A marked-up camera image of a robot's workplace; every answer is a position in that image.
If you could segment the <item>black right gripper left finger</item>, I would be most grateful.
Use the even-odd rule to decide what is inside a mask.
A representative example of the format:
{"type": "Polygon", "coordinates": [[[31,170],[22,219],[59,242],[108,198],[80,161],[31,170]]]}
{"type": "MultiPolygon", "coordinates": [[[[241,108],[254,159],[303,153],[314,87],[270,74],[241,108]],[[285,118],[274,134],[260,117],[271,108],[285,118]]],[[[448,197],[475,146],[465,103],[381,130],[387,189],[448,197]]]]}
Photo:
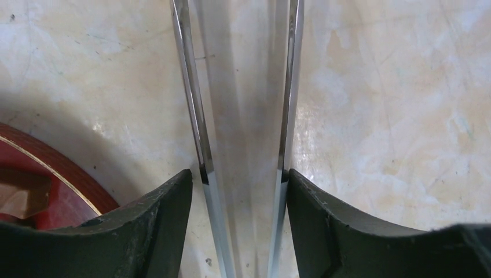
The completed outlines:
{"type": "Polygon", "coordinates": [[[177,277],[192,201],[185,169],[141,198],[79,226],[2,223],[2,277],[177,277]]]}

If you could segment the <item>silver metal tongs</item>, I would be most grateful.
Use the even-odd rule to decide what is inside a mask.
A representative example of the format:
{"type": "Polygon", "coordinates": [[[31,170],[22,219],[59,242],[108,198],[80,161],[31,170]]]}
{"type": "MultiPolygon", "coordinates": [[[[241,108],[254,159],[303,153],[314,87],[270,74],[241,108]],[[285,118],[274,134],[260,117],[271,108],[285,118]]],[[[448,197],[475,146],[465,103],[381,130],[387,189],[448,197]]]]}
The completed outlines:
{"type": "Polygon", "coordinates": [[[279,277],[303,1],[171,1],[222,277],[279,277]]]}

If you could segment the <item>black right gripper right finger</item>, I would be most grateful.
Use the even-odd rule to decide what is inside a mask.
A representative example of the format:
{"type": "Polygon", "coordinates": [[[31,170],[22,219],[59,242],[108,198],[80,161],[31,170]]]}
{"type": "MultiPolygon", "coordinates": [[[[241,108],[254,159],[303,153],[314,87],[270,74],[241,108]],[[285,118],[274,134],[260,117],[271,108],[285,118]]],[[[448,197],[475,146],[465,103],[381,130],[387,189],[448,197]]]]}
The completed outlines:
{"type": "Polygon", "coordinates": [[[287,206],[300,277],[489,277],[490,225],[433,231],[365,213],[288,174],[287,206]]]}

